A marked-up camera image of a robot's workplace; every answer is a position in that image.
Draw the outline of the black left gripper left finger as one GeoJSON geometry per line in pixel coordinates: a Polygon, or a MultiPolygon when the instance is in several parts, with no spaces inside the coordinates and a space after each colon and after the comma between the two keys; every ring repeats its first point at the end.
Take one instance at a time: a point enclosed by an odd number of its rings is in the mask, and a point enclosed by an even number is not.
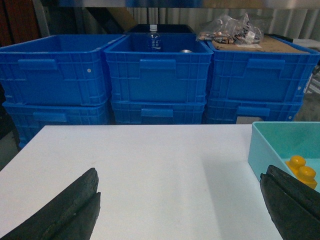
{"type": "Polygon", "coordinates": [[[89,240],[101,209],[92,167],[2,240],[89,240]]]}

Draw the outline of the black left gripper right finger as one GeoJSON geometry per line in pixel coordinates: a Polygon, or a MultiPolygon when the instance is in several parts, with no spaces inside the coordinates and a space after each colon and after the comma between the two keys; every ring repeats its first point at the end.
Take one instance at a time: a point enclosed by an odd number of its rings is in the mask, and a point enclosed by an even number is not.
{"type": "Polygon", "coordinates": [[[320,238],[319,192],[274,165],[260,175],[260,190],[282,239],[320,238]]]}

